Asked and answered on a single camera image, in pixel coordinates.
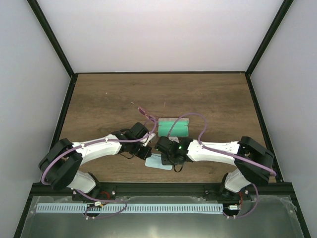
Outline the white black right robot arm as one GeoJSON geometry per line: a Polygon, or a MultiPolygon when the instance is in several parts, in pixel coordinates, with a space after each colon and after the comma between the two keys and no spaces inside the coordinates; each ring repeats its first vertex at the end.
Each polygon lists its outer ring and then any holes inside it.
{"type": "Polygon", "coordinates": [[[184,165],[186,162],[217,162],[235,166],[226,173],[220,186],[224,199],[234,198],[250,184],[267,185],[273,170],[274,155],[250,137],[227,143],[202,142],[192,138],[182,138],[179,142],[168,137],[160,137],[155,145],[165,162],[184,165]]]}

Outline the light blue cleaning cloth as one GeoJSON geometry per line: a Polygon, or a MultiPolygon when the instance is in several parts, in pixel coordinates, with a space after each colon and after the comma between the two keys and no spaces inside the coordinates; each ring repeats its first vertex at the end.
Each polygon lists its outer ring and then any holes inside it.
{"type": "Polygon", "coordinates": [[[161,170],[172,170],[172,165],[163,165],[161,161],[161,154],[152,154],[145,160],[145,166],[154,169],[161,169],[161,170]]]}

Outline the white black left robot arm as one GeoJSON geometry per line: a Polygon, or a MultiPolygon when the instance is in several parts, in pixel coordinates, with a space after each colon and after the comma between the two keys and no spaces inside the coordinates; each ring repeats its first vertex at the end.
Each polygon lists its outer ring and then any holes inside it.
{"type": "Polygon", "coordinates": [[[61,139],[39,162],[41,183],[55,191],[72,188],[96,200],[102,192],[100,182],[92,173],[84,173],[79,168],[89,161],[124,152],[145,160],[151,156],[149,143],[155,136],[153,131],[137,122],[130,129],[124,128],[95,140],[70,142],[67,138],[61,139]]]}

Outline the pink sunglasses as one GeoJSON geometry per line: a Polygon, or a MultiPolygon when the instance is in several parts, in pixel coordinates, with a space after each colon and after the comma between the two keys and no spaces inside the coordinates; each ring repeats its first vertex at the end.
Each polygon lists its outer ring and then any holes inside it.
{"type": "Polygon", "coordinates": [[[143,115],[147,120],[149,121],[158,121],[158,117],[152,115],[149,111],[147,111],[146,109],[142,108],[142,107],[138,107],[138,111],[141,115],[143,115]]]}

